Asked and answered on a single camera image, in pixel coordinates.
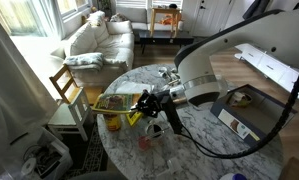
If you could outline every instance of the black cable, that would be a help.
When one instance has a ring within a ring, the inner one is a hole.
[[[282,129],[282,127],[285,125],[285,123],[286,123],[286,121],[287,121],[287,119],[289,117],[289,113],[292,110],[292,106],[296,102],[296,99],[298,97],[298,93],[299,93],[299,76],[298,76],[297,81],[295,82],[295,84],[293,86],[293,89],[292,89],[292,91],[290,93],[288,101],[287,101],[287,103],[284,106],[284,110],[282,111],[282,114],[281,114],[281,116],[279,118],[279,121],[276,123],[276,125],[273,127],[273,129],[258,144],[256,144],[255,146],[253,146],[253,147],[251,147],[251,148],[249,148],[247,150],[241,151],[239,153],[234,153],[234,154],[218,154],[218,153],[215,153],[215,152],[207,149],[206,147],[202,146],[199,142],[197,142],[196,140],[194,140],[192,137],[190,138],[189,136],[186,136],[186,135],[183,135],[183,136],[191,139],[195,143],[195,145],[199,145],[200,147],[204,148],[208,152],[216,155],[216,156],[208,155],[209,157],[220,158],[220,159],[236,159],[236,158],[241,158],[241,157],[250,155],[250,154],[258,151],[259,149],[263,148],[266,144],[268,144],[278,134],[278,132]]]
[[[29,151],[29,149],[31,149],[31,148],[33,148],[33,147],[41,147],[40,145],[37,145],[37,144],[35,144],[35,145],[32,145],[32,146],[29,146],[28,148],[27,148],[27,150],[25,151],[25,153],[23,154],[23,156],[22,156],[22,159],[25,161],[25,156],[26,156],[26,154],[28,153],[28,151]]]

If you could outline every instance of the white chair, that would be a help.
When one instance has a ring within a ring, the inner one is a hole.
[[[94,121],[86,93],[83,88],[80,88],[70,104],[63,103],[59,106],[48,122],[48,127],[60,140],[62,140],[61,134],[80,134],[84,141],[88,141],[83,128],[87,118],[90,118],[91,122]]]

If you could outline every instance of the window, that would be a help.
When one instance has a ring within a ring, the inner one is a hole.
[[[31,1],[0,0],[0,24],[10,36],[46,36]]]
[[[146,8],[147,0],[116,0],[117,7]]]
[[[152,0],[152,7],[157,7],[158,5],[169,6],[169,4],[176,4],[178,8],[182,9],[182,1],[183,0]]]
[[[78,12],[89,6],[89,0],[57,0],[62,17]]]

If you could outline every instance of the wooden chair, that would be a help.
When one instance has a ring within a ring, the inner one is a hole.
[[[66,76],[68,80],[64,83],[64,86],[61,88],[61,83],[58,83],[58,80],[64,76]],[[59,71],[54,76],[49,77],[49,79],[57,89],[60,96],[62,97],[62,100],[67,104],[72,102],[73,98],[77,95],[79,91],[79,87],[75,82],[68,66],[64,64],[59,69]],[[96,102],[97,97],[102,93],[102,90],[102,87],[84,87],[84,91],[86,92],[88,101],[91,105],[93,105],[93,103]]]
[[[61,134],[80,134],[84,141],[88,141],[83,128],[83,124],[88,118],[91,122],[94,121],[84,88],[80,88],[70,104],[63,103],[59,106],[48,122],[48,127],[60,140],[62,140]]]

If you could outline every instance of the curtain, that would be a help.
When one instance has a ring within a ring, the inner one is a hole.
[[[65,37],[65,30],[57,1],[32,0],[32,3],[47,36],[62,40]]]
[[[45,125],[56,108],[56,102],[0,25],[0,157],[10,143]]]

